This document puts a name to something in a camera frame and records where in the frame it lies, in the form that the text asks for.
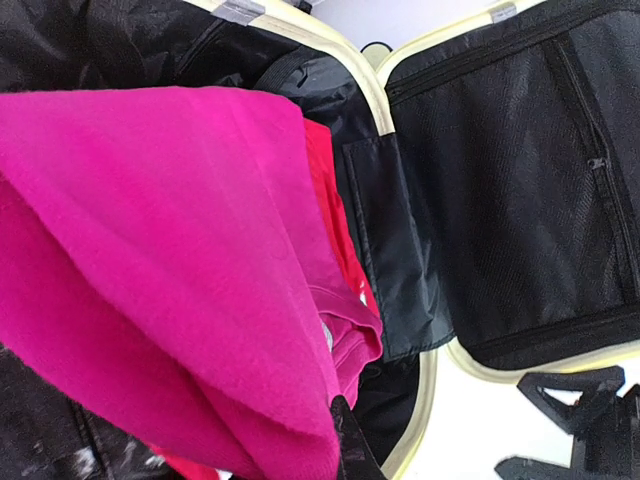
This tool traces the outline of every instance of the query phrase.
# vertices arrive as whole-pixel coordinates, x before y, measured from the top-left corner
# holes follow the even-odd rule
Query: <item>folded clothing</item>
[[[381,325],[329,245],[299,109],[223,88],[0,108],[0,340],[173,454],[249,479],[335,478],[328,407],[354,372],[323,320],[334,357],[351,345],[363,365]]]
[[[319,252],[326,252],[327,247],[324,243],[324,238],[327,237],[346,284],[372,312],[379,316],[371,287],[358,261],[353,242],[349,236],[344,206],[336,185],[333,149],[329,131],[326,127],[306,119],[304,120],[304,130],[311,180],[326,232],[319,229],[317,222],[314,222],[310,225],[311,230],[307,231],[308,238],[302,239],[302,243],[307,243],[309,248],[318,249]],[[300,179],[303,178],[305,178],[305,175],[302,172]],[[300,185],[294,188],[301,189],[304,198],[300,203],[285,204],[283,206],[286,209],[293,210],[293,213],[300,218],[300,216],[304,215],[304,210],[300,211],[300,207],[313,209],[313,206],[310,206],[306,201],[306,198],[308,198],[308,186],[304,182],[300,182]],[[307,280],[313,284],[329,284],[332,277],[336,280],[340,278],[331,261],[327,262],[327,265],[322,269],[307,269],[305,274]],[[351,299],[352,296],[343,290],[341,283],[339,280],[334,282],[334,288],[345,297],[344,301],[350,303],[353,301]],[[318,300],[316,305],[321,308],[323,305],[322,297],[316,295],[314,299]],[[358,326],[352,321],[333,317],[331,313],[326,311],[321,311],[320,316],[325,325],[325,333],[330,340],[340,388],[343,395],[349,399],[349,406],[353,408],[358,394],[359,374],[370,361],[371,352],[377,352],[379,349],[379,341],[377,340],[379,331],[374,328],[377,334],[371,336],[366,325],[364,327]],[[379,325],[377,321],[374,322],[374,327]],[[157,449],[157,451],[164,455],[167,461],[188,480],[217,480],[219,478],[218,472],[214,469],[175,457],[162,449]]]

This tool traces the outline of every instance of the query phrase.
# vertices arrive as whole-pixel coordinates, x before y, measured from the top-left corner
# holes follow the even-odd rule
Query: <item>magenta sweater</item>
[[[323,235],[299,109],[167,88],[0,95],[0,111],[0,341],[176,455],[335,479],[328,406],[355,400],[381,326]]]

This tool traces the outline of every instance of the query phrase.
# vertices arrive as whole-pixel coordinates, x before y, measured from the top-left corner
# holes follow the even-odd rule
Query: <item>zipper pull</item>
[[[588,164],[589,164],[589,167],[591,168],[591,170],[595,170],[597,168],[606,167],[607,166],[607,159],[606,158],[592,158],[591,160],[589,160]]]

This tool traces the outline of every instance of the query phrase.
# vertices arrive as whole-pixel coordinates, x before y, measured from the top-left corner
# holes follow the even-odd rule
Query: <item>red garment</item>
[[[349,235],[347,216],[336,184],[333,150],[331,144],[322,141],[323,128],[325,127],[322,125],[305,120],[311,180],[322,211],[322,219],[344,279],[360,299],[365,299],[367,307],[380,316],[371,286],[358,261],[353,240]]]
[[[184,458],[170,455],[167,452],[160,452],[171,468],[182,475],[187,480],[220,480],[220,475],[215,468],[205,467],[199,463],[185,460]]]

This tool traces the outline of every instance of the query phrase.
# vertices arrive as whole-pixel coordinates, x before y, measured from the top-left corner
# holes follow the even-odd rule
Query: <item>black strap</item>
[[[340,437],[338,480],[386,480],[343,396],[333,399],[331,415]]]
[[[321,52],[301,45],[273,62],[256,82],[253,89],[262,92],[278,93],[282,85],[284,85],[296,70],[308,61],[318,58],[321,55]]]

